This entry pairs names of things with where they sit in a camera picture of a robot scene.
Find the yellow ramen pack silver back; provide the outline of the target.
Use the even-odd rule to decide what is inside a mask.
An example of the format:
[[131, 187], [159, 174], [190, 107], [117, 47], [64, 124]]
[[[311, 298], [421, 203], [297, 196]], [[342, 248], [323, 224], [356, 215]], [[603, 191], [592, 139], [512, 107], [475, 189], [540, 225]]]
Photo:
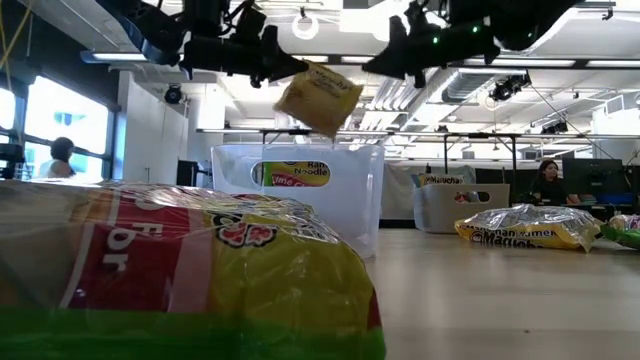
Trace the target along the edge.
[[486, 245], [589, 252], [602, 225], [584, 210], [520, 204], [456, 221], [455, 230], [463, 239]]

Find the white plastic bin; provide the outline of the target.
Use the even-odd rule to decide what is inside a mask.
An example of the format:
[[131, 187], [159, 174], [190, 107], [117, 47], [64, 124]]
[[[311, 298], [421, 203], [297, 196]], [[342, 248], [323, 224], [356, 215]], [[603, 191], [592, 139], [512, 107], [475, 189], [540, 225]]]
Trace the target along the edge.
[[508, 184], [428, 184], [413, 190], [415, 226], [433, 234], [455, 234], [456, 221], [509, 206]]

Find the silver ventilation duct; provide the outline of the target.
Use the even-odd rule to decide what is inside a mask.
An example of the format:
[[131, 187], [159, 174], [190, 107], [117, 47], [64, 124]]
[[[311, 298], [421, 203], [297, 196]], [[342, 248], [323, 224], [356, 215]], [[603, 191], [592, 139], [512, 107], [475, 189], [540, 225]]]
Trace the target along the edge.
[[[574, 60], [575, 64], [572, 67], [501, 68], [501, 67], [464, 67], [461, 65], [461, 63], [464, 60], [454, 61], [448, 64], [448, 68], [456, 70], [456, 73], [453, 77], [453, 80], [447, 85], [446, 89], [443, 91], [442, 99], [445, 102], [461, 103], [469, 99], [473, 95], [477, 94], [478, 92], [480, 92], [487, 85], [490, 86], [489, 88], [489, 92], [490, 92], [494, 88], [496, 82], [505, 79], [509, 75], [524, 74], [525, 72], [528, 72], [530, 75], [531, 70], [559, 70], [564, 68], [581, 70], [586, 67], [586, 63], [588, 62], [588, 60], [584, 60], [584, 59], [579, 60], [579, 59], [527, 57], [527, 56], [499, 56], [494, 60], [499, 58]], [[483, 59], [486, 62], [486, 59], [484, 57], [473, 57], [469, 59]]]

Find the black computer monitor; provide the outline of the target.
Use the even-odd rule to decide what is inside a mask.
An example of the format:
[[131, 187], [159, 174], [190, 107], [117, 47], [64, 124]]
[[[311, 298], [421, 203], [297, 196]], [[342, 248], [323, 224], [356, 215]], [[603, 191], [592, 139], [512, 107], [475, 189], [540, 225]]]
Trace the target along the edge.
[[197, 186], [199, 165], [194, 161], [179, 160], [177, 163], [176, 184], [180, 186]]
[[564, 185], [569, 194], [583, 202], [609, 203], [627, 193], [627, 182], [620, 159], [562, 160]]

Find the black metal rig frame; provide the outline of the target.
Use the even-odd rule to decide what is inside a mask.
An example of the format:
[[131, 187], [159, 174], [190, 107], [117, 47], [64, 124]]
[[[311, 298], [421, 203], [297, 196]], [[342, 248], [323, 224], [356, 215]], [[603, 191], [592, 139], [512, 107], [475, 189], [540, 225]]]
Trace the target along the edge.
[[512, 153], [512, 162], [517, 162], [517, 144], [521, 142], [531, 146], [551, 146], [557, 144], [598, 147], [601, 141], [640, 141], [640, 135], [609, 134], [519, 134], [493, 132], [401, 132], [401, 131], [364, 131], [340, 130], [332, 141], [345, 143], [345, 139], [355, 140], [354, 146], [368, 145], [368, 141], [376, 140], [385, 151], [388, 161], [418, 161], [419, 159], [437, 159], [448, 166], [448, 152], [459, 143], [498, 144]]

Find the yellow creamy chicken ramen pack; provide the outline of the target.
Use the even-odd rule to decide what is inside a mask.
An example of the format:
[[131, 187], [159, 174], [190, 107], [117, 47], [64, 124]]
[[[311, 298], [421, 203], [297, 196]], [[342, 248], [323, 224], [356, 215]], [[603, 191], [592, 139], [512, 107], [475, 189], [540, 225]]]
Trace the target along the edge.
[[363, 87], [326, 66], [308, 60], [304, 63], [308, 69], [293, 76], [274, 110], [335, 138], [355, 109]]

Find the black track light cluster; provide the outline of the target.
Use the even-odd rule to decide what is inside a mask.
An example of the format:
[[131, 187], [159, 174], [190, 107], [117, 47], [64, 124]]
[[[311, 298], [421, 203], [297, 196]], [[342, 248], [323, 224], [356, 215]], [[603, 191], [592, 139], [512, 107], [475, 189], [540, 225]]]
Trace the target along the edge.
[[507, 101], [523, 88], [530, 85], [531, 77], [528, 72], [509, 75], [505, 79], [495, 83], [494, 88], [489, 92], [489, 97], [496, 102]]

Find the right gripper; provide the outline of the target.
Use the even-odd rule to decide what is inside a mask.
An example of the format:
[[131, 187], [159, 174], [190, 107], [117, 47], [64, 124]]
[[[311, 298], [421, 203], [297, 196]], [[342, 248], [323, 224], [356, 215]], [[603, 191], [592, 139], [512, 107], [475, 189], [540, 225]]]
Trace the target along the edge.
[[483, 17], [470, 22], [458, 23], [448, 28], [422, 27], [407, 31], [401, 20], [390, 26], [389, 50], [373, 57], [362, 65], [365, 72], [403, 79], [415, 76], [431, 67], [482, 56], [491, 63], [500, 48], [494, 41], [490, 18]]

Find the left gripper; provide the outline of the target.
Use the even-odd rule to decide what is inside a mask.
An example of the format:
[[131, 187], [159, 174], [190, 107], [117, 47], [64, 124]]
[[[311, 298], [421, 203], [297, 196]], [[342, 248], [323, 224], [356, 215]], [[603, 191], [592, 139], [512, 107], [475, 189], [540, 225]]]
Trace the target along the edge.
[[278, 76], [293, 76], [300, 72], [300, 66], [307, 66], [305, 60], [278, 52], [277, 35], [278, 29], [272, 25], [265, 27], [265, 34], [257, 41], [221, 38], [216, 30], [194, 27], [190, 40], [184, 44], [180, 70], [189, 80], [194, 78], [196, 69], [247, 75], [251, 85], [260, 88], [265, 80], [275, 80], [276, 60]]

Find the person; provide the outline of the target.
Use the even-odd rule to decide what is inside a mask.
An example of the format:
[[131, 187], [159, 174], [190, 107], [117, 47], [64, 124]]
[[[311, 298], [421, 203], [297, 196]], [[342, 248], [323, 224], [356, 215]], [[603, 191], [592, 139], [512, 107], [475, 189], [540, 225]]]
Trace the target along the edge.
[[40, 178], [69, 178], [75, 175], [70, 165], [74, 143], [67, 137], [56, 138], [50, 147], [51, 159], [44, 162], [38, 175]]
[[536, 205], [562, 206], [580, 203], [576, 194], [567, 192], [559, 177], [558, 165], [550, 159], [541, 162], [530, 193]]

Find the clear plastic bin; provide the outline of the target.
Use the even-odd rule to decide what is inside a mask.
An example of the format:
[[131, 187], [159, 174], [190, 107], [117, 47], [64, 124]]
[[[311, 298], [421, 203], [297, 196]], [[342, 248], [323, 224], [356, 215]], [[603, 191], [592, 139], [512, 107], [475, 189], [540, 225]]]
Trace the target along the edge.
[[[322, 187], [270, 187], [263, 162], [317, 161], [330, 171]], [[362, 258], [373, 257], [383, 187], [384, 150], [365, 145], [218, 145], [211, 148], [212, 186], [231, 194], [295, 199], [313, 208]]]

